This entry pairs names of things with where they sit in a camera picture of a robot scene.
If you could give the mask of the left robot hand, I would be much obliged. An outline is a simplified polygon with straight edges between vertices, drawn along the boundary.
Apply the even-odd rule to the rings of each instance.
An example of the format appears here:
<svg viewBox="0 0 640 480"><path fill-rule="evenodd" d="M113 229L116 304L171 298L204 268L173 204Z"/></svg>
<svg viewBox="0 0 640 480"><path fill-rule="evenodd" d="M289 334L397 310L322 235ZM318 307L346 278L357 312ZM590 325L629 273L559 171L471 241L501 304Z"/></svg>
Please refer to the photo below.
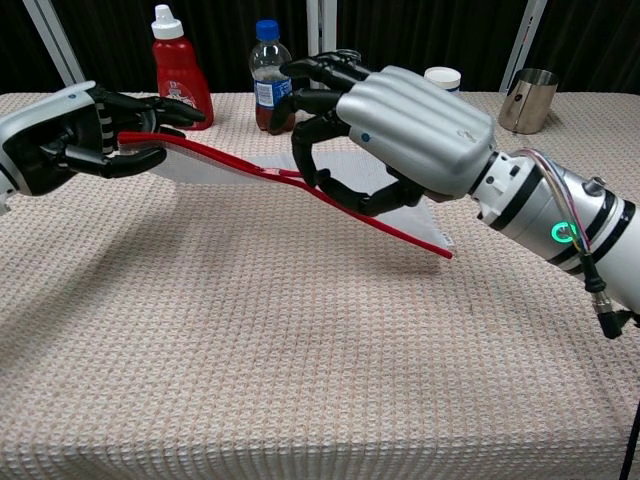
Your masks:
<svg viewBox="0 0 640 480"><path fill-rule="evenodd" d="M46 195L78 173L106 179L144 173L166 159L166 150L120 154L121 133L181 137L182 128L204 119L175 99L131 97L94 81L66 87L1 118L1 200Z"/></svg>

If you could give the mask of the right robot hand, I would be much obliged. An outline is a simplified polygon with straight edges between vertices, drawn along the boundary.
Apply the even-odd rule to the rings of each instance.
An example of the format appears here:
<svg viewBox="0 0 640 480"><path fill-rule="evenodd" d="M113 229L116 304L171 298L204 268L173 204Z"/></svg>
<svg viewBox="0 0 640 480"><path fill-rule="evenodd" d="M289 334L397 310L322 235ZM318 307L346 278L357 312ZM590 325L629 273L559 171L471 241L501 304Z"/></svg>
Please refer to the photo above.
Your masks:
<svg viewBox="0 0 640 480"><path fill-rule="evenodd" d="M305 183L340 207L375 217L427 196L437 202L472 193L497 155L495 122L459 96L410 70L389 65L372 70L337 51L292 60L279 68L301 88L276 105L271 129L299 110L310 119L291 135L295 164ZM314 145L347 137L379 161L394 183L368 194L350 189L316 166Z"/></svg>

